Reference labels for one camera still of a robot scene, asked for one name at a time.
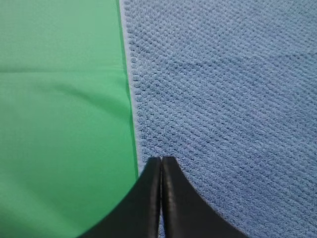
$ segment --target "green cloth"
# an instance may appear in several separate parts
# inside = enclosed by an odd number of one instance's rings
[[[116,0],[0,0],[0,237],[73,238],[137,178]]]

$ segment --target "waffle texture fabric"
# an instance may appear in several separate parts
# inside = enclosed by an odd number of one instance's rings
[[[317,237],[317,1],[123,0],[139,166],[252,238]]]

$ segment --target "green fabric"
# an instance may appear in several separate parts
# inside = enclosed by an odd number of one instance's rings
[[[71,238],[137,177],[118,2],[0,0],[0,237]]]

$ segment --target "blue fabric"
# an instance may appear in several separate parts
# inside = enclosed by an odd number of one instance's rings
[[[317,1],[125,0],[140,166],[252,238],[317,237]]]

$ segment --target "black plastic jaw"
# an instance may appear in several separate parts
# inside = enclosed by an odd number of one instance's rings
[[[202,200],[174,157],[162,161],[162,209],[166,238],[246,238]]]
[[[126,197],[79,238],[157,238],[160,210],[160,158],[151,158]]]

